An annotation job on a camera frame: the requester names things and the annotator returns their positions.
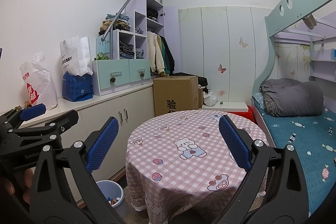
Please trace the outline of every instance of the gray comforter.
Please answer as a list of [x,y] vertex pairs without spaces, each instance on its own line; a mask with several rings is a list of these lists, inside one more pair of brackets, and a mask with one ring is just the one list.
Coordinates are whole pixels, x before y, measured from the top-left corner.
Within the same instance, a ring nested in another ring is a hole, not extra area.
[[270,79],[260,86],[267,112],[275,117],[321,115],[323,92],[315,82]]

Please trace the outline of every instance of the blue gripper pad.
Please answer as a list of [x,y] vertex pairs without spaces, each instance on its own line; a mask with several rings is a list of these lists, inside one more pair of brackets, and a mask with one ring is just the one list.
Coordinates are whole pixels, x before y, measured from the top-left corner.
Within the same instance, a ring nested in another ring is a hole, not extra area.
[[222,116],[219,120],[219,131],[238,166],[248,172],[252,166],[250,150],[225,116]]
[[108,150],[110,149],[118,134],[118,130],[118,120],[115,118],[112,118],[103,126],[99,137],[87,153],[87,164],[85,167],[89,173],[92,173],[93,170],[99,169]]
[[46,107],[44,104],[39,104],[27,109],[24,109],[20,114],[21,121],[29,121],[33,118],[36,118],[46,112]]

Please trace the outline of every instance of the trash can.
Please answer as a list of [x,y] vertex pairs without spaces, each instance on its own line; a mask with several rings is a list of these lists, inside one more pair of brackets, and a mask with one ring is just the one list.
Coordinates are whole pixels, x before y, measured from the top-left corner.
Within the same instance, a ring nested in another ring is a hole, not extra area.
[[111,205],[121,218],[125,218],[129,214],[129,207],[124,199],[124,190],[121,186],[111,180],[100,180],[97,182],[99,189],[106,200],[116,199],[117,203]]

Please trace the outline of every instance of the round hole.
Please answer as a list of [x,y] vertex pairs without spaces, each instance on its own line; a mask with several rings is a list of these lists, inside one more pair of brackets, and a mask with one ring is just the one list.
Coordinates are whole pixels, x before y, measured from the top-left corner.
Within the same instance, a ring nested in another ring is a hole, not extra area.
[[280,10],[280,15],[283,16],[284,13],[285,13],[285,10],[284,10],[284,7],[282,5],[280,5],[279,10]]
[[287,0],[287,6],[289,9],[293,8],[293,1],[292,0]]

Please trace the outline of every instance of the red butterfly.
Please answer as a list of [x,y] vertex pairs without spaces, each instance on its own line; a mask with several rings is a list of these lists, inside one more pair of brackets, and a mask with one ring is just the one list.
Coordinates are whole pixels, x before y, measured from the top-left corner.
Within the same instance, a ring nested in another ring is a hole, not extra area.
[[218,71],[220,71],[220,73],[224,73],[226,69],[222,69],[222,64],[219,64]]

